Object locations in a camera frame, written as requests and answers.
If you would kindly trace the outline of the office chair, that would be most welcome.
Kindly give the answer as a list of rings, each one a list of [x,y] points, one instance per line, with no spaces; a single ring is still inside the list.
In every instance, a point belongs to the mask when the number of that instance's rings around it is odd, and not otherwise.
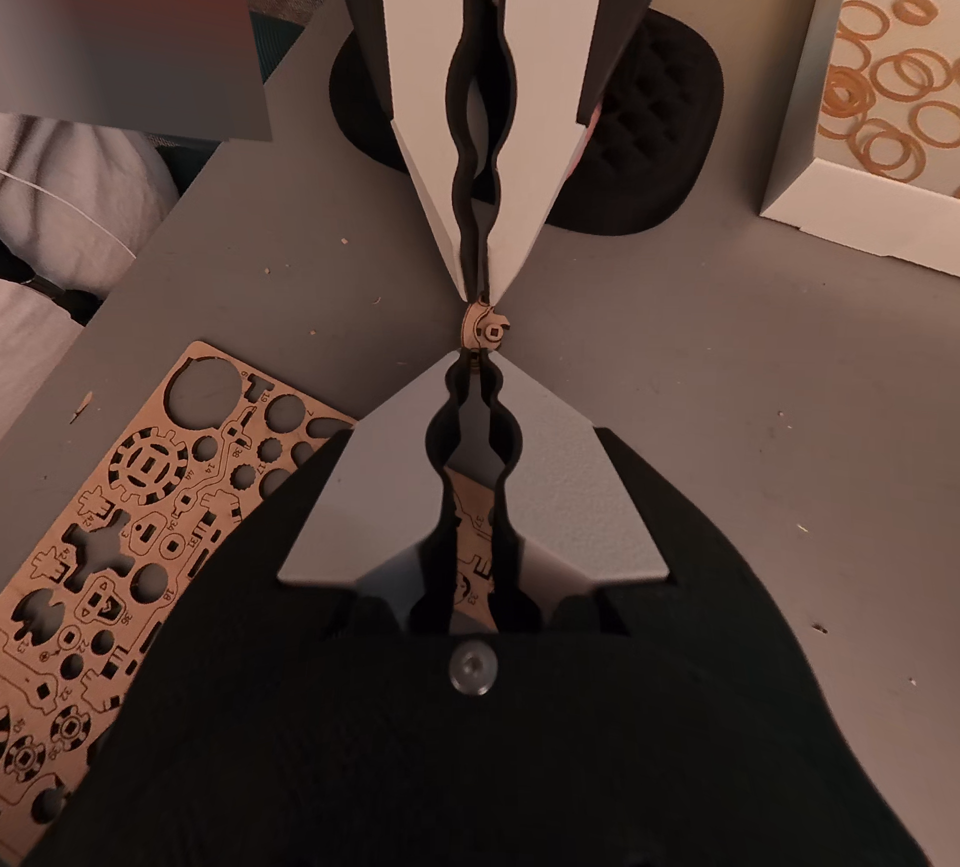
[[[266,83],[301,34],[304,33],[305,27],[256,10],[251,10],[248,15],[261,80]]]

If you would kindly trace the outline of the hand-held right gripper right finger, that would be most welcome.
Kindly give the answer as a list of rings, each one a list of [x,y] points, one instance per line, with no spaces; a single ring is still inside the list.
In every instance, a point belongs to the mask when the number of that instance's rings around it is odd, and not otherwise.
[[[489,609],[543,626],[569,597],[663,583],[669,568],[593,423],[496,352],[479,359],[494,488]]]

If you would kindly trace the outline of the white cardboard box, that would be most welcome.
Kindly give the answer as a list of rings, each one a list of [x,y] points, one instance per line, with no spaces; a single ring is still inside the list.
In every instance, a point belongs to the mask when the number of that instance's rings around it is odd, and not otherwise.
[[[959,274],[958,197],[867,174],[814,153],[844,0],[816,0],[761,214],[848,248]],[[959,51],[959,0],[958,0]]]

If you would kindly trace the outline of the laser-cut plywood parts sheet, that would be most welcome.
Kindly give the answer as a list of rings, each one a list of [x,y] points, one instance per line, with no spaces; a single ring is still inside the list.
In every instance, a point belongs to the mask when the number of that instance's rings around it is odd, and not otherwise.
[[[188,345],[2,591],[2,858],[86,776],[164,623],[272,491],[355,419]]]

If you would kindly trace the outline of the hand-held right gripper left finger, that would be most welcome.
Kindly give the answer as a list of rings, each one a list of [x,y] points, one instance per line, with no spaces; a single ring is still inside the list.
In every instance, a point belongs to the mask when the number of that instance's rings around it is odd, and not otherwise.
[[[472,354],[450,352],[352,429],[280,571],[288,585],[377,597],[410,631],[448,631],[457,584],[455,501]]]

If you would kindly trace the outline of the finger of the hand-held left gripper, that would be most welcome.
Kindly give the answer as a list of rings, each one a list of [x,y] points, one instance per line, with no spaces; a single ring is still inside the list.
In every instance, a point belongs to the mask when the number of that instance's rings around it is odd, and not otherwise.
[[[499,0],[513,97],[486,237],[493,306],[520,273],[585,146],[590,120],[578,116],[598,7],[599,0]]]
[[[483,0],[383,0],[390,125],[453,283],[479,297],[473,208],[484,164],[484,118],[471,131],[471,95],[483,40]]]

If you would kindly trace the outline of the black quilted pad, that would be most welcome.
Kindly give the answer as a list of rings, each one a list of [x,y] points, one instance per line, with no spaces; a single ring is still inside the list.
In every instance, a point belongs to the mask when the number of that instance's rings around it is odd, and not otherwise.
[[[493,138],[505,126],[510,82],[490,4],[483,29],[476,79]],[[611,75],[599,120],[547,224],[577,234],[619,237],[663,223],[697,181],[723,97],[723,73],[713,47],[688,25],[649,9]],[[408,176],[354,32],[331,67],[329,100],[354,147]]]

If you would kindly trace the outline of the pile of tan rubber bands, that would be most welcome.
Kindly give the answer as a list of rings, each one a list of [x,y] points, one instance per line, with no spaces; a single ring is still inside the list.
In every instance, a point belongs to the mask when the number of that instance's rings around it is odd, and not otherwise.
[[[958,0],[844,0],[816,157],[958,197]]]

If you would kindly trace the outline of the small curved wooden model part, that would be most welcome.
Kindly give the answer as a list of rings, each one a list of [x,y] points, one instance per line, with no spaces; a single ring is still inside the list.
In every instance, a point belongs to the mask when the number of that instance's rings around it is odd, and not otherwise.
[[[465,310],[461,326],[461,348],[471,352],[497,351],[510,326],[510,321],[499,314],[486,297],[478,297]]]

